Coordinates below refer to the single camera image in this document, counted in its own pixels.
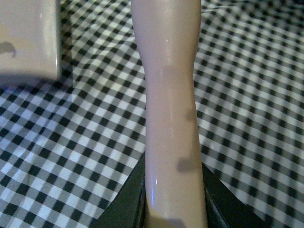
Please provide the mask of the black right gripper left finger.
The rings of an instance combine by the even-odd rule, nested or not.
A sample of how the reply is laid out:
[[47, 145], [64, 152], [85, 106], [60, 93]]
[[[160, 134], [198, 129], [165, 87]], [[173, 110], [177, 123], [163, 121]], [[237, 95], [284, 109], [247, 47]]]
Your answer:
[[143, 228], [145, 219], [145, 155], [143, 154], [115, 199], [92, 228]]

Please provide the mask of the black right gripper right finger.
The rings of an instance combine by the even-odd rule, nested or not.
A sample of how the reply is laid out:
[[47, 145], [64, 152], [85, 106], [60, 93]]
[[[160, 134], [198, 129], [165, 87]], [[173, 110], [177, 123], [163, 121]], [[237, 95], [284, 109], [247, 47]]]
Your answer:
[[267, 228], [268, 225], [243, 204], [212, 171], [202, 164], [209, 228]]

